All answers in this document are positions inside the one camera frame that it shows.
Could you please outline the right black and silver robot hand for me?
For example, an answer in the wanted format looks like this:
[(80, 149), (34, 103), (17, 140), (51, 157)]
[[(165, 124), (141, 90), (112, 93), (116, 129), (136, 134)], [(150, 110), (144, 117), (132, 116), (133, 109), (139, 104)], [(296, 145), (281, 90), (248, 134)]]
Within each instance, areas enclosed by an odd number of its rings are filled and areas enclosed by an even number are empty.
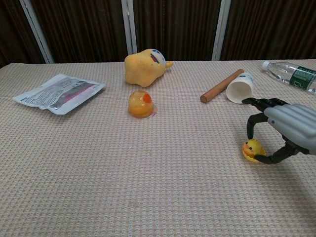
[(272, 155), (254, 155), (254, 159), (265, 164), (276, 164), (295, 156), (316, 154), (316, 111), (302, 104), (289, 104), (281, 99), (256, 99), (249, 97), (243, 104), (256, 107), (260, 113), (251, 115), (247, 120), (247, 138), (254, 136), (254, 127), (267, 122), (278, 131), (285, 143)]

